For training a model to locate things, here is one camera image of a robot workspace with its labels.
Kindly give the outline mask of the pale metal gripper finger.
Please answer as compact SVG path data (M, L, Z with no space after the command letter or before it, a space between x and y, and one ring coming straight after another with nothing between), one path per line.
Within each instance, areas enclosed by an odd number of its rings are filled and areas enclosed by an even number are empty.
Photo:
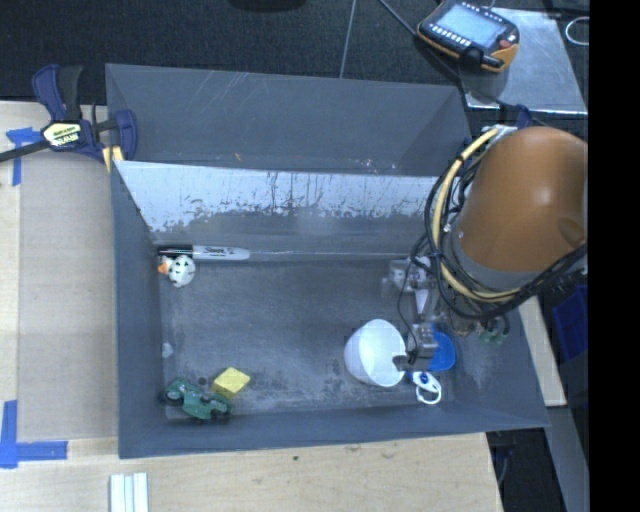
M439 344L436 340L435 330L431 324L418 326L418 358L430 360L433 358Z
M418 356L418 340L414 327L410 325L403 335L404 351L395 356L395 366L399 371L407 371L412 368Z

